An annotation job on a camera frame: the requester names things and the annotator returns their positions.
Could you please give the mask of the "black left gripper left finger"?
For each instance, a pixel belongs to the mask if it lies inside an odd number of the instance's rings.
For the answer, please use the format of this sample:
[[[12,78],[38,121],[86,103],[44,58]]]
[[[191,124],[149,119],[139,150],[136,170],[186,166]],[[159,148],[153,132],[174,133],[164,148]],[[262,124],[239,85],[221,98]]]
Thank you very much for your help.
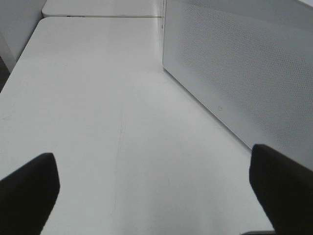
[[[43,153],[0,181],[0,233],[39,235],[56,203],[60,181],[55,157]]]

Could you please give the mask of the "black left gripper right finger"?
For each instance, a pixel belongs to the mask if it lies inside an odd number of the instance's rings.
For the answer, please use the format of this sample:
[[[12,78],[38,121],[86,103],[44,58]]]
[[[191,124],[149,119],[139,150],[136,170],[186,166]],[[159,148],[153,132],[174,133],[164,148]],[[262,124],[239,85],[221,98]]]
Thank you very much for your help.
[[[313,172],[265,144],[252,148],[250,185],[278,235],[313,233]]]

